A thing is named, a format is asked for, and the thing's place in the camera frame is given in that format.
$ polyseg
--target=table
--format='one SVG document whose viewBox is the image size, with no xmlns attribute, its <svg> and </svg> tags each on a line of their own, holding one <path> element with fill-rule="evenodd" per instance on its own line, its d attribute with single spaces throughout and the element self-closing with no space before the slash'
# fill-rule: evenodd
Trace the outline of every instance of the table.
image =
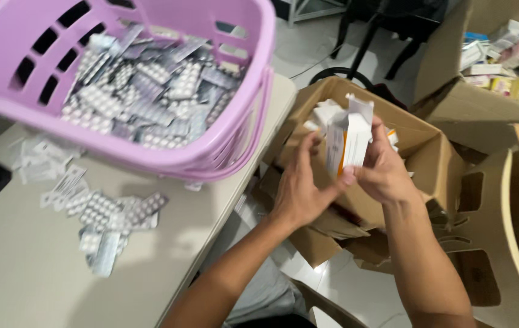
<svg viewBox="0 0 519 328">
<path fill-rule="evenodd" d="M 18 174 L 0 192 L 0 327 L 144 327 L 158 325 L 192 280 L 214 238 L 233 210 L 262 154 L 295 99 L 290 79 L 275 75 L 261 141 L 235 175 L 185 190 L 183 182 L 134 172 L 86 155 L 90 188 L 112 197 L 146 197 L 159 190 L 170 198 L 159 226 L 135 232 L 109 278 L 88 269 L 78 250 L 77 217 L 39 208 L 55 182 L 22 185 Z M 18 124 L 0 136 L 0 163 L 7 146 L 25 135 Z"/>
</svg>

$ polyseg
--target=pink laundry basket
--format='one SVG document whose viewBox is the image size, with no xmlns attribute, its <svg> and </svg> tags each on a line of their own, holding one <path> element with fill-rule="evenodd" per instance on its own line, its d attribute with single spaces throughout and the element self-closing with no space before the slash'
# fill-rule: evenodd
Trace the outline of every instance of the pink laundry basket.
<svg viewBox="0 0 519 328">
<path fill-rule="evenodd" d="M 146 149 L 59 120 L 89 35 L 105 30 L 120 36 L 124 21 L 144 24 L 143 37 L 210 39 L 219 62 L 247 66 L 231 103 L 190 145 Z M 218 22 L 241 26 L 247 35 L 221 32 Z M 185 180 L 223 179 L 249 161 L 259 142 L 273 78 L 274 33 L 269 0 L 0 0 L 0 115 L 132 168 Z M 223 44 L 238 49 L 236 55 L 224 52 Z"/>
</svg>

